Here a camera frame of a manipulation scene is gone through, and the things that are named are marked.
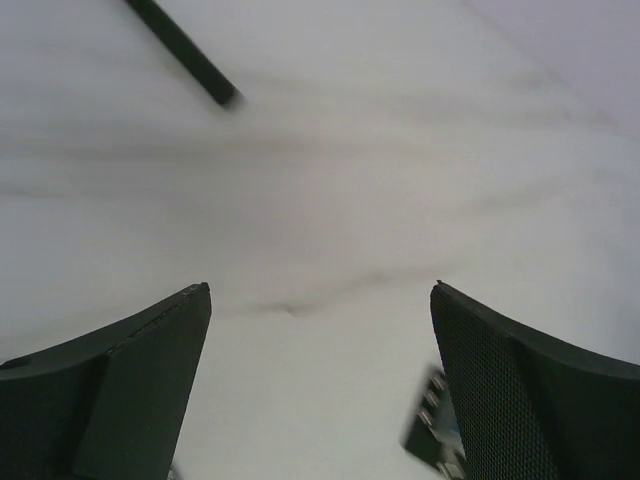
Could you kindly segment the black fuse box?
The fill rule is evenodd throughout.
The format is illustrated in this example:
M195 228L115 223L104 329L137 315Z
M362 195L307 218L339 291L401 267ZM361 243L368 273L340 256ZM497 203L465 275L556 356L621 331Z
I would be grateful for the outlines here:
M404 450L443 479L467 479L467 462L444 371L430 366L418 390Z

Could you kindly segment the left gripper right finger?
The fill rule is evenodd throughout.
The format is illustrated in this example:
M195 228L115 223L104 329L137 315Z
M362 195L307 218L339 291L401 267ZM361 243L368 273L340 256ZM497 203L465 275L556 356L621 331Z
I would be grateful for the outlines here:
M443 282L430 311L472 479L639 477L639 368Z

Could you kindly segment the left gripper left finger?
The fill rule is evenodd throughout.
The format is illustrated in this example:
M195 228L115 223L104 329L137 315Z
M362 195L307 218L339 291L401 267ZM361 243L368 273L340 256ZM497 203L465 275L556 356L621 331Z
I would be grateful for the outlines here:
M168 478L210 318L194 284L2 363L2 478Z

